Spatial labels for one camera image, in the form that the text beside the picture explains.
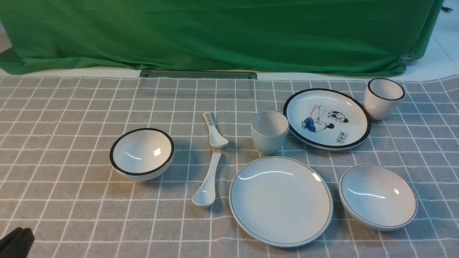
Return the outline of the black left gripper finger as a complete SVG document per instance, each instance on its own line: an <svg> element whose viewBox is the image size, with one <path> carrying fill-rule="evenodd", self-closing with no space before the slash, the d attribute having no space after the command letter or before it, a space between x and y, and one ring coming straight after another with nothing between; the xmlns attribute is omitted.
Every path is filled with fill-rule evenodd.
<svg viewBox="0 0 459 258"><path fill-rule="evenodd" d="M1 258L26 258L35 237L30 228L17 227L0 240Z"/></svg>

